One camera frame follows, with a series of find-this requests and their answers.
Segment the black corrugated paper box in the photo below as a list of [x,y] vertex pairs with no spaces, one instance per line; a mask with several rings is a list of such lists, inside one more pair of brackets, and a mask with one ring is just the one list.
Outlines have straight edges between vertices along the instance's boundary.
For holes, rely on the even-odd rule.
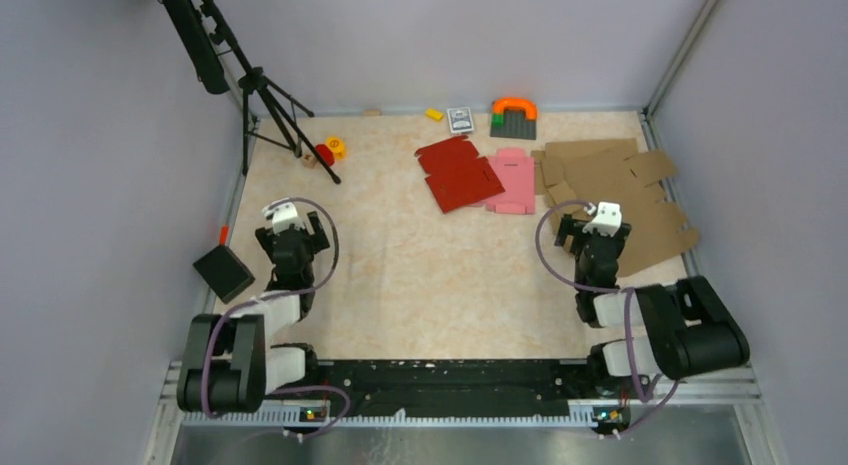
[[224,244],[217,245],[194,261],[193,268],[224,304],[230,303],[255,282],[254,274]]

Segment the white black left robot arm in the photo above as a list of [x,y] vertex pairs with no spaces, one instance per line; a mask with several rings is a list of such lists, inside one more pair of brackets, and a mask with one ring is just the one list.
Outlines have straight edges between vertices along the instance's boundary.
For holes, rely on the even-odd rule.
[[265,217],[269,226],[255,231],[272,264],[265,290],[223,314],[192,319],[176,388],[185,412],[252,413],[281,386],[302,399],[319,389],[321,373],[309,364],[310,346],[270,341],[311,311],[322,285],[314,260],[332,245],[316,211],[301,215],[284,204]]

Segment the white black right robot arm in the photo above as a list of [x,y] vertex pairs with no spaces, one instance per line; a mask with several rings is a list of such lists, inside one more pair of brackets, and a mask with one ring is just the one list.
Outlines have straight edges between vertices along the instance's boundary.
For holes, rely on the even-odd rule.
[[581,321],[596,329],[625,329],[624,338],[591,347],[589,389],[612,397],[631,374],[681,380],[746,364],[747,337],[705,277],[641,286],[632,293],[618,287],[618,259],[630,231],[628,224],[601,229],[570,215],[557,230],[556,244],[567,245],[575,257]]

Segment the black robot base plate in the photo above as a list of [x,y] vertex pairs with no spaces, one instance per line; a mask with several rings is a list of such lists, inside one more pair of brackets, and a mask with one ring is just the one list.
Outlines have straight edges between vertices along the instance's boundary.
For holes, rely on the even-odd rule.
[[587,359],[320,360],[272,398],[317,399],[348,417],[564,417],[579,400],[635,398],[630,377]]

